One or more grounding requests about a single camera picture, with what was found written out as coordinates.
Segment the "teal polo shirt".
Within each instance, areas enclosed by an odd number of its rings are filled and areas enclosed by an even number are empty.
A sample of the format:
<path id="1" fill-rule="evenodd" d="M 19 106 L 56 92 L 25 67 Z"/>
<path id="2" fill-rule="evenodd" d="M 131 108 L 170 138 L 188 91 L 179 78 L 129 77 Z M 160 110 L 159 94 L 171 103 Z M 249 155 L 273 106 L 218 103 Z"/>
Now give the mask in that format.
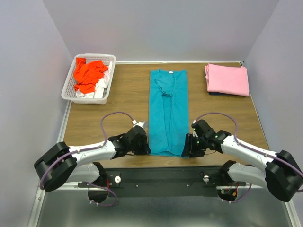
<path id="1" fill-rule="evenodd" d="M 189 133 L 186 70 L 150 71 L 148 117 L 151 155 L 181 157 Z"/>

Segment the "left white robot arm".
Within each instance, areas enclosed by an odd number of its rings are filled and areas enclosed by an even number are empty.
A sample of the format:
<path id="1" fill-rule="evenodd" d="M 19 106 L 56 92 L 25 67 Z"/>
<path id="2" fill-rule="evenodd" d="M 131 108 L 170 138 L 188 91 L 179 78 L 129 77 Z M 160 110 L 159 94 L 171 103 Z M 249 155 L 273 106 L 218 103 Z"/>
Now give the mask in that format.
<path id="1" fill-rule="evenodd" d="M 100 143 L 67 146 L 64 141 L 58 142 L 34 163 L 34 169 L 40 178 L 39 187 L 46 192 L 52 192 L 69 182 L 77 167 L 98 160 L 124 157 L 129 152 L 136 156 L 151 153 L 147 133 L 138 124 L 127 133 L 111 136 Z"/>

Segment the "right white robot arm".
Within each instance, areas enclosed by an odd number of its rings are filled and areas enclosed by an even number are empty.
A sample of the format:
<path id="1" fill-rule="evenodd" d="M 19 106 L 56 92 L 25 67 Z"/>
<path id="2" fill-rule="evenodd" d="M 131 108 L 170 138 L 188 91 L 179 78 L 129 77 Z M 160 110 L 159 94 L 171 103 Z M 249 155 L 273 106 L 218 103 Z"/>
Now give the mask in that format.
<path id="1" fill-rule="evenodd" d="M 185 136 L 182 156 L 202 157 L 209 149 L 248 163 L 243 165 L 229 160 L 213 177 L 204 174 L 205 183 L 212 182 L 216 186 L 237 182 L 254 184 L 267 189 L 283 202 L 289 202 L 303 185 L 303 173 L 289 152 L 282 150 L 276 153 L 248 144 L 229 132 L 215 132 L 205 120 L 193 121 L 191 126 L 193 133 Z"/>

